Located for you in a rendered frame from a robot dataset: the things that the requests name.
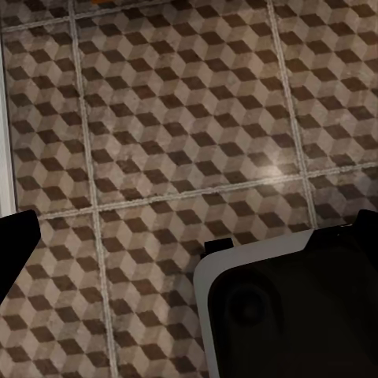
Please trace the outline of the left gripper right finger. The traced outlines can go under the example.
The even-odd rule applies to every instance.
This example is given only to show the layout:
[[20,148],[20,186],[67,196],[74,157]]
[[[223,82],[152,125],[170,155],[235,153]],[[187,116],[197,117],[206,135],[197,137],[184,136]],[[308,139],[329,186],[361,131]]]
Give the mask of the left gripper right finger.
[[354,224],[353,238],[378,271],[378,212],[361,209]]

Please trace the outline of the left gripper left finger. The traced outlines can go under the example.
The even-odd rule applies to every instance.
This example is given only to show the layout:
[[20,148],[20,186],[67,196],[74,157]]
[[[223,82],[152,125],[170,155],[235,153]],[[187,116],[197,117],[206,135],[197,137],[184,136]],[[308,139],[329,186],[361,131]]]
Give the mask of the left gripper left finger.
[[40,239],[33,209],[0,218],[0,304]]

